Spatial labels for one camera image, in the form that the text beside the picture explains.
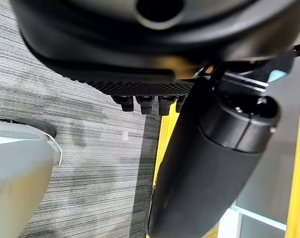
floor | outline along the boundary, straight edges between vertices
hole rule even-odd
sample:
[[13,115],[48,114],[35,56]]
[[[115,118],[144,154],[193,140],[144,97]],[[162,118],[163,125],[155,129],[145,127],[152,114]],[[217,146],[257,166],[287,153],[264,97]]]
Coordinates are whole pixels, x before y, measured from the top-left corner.
[[0,0],[0,117],[44,119],[64,158],[21,238],[144,238],[161,118],[45,68]]

black plastic housing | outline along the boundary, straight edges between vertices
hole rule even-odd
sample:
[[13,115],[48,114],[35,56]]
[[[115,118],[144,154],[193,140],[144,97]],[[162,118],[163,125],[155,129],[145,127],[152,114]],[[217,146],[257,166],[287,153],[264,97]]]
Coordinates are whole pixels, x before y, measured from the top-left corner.
[[158,171],[146,221],[151,238],[203,237],[248,181],[280,109],[270,97],[237,97],[220,98],[203,80],[194,85]]
[[41,62],[122,96],[187,95],[192,84],[180,80],[208,62],[267,60],[291,47],[300,31],[300,0],[247,3],[152,30],[68,1],[11,0],[20,32]]

screw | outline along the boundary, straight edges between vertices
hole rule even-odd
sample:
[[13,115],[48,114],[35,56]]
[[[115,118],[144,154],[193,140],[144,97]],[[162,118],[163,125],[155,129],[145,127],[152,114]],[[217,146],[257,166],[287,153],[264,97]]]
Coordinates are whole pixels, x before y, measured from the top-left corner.
[[240,107],[235,107],[235,109],[236,109],[236,111],[237,111],[238,113],[242,113],[242,112],[243,112],[243,110],[241,110]]
[[266,98],[263,98],[263,97],[259,98],[257,104],[259,105],[259,104],[261,104],[261,103],[267,104],[267,99],[266,99]]

round hole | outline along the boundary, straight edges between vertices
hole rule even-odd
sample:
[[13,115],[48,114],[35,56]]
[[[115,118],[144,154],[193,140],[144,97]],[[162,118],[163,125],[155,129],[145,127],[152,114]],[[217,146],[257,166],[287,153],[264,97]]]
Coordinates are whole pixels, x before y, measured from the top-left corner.
[[138,0],[136,9],[140,15],[139,21],[143,25],[153,29],[166,29],[174,25],[172,22],[177,22],[173,20],[182,11],[183,6],[183,0]]

striped carpet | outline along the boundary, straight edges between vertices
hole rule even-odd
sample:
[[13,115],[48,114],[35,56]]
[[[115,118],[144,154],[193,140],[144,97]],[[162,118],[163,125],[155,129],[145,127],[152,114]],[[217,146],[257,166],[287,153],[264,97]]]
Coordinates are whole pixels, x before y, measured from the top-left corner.
[[21,238],[144,238],[160,117],[124,113],[110,96],[64,79],[26,49],[0,0],[0,117],[44,119],[62,165]]

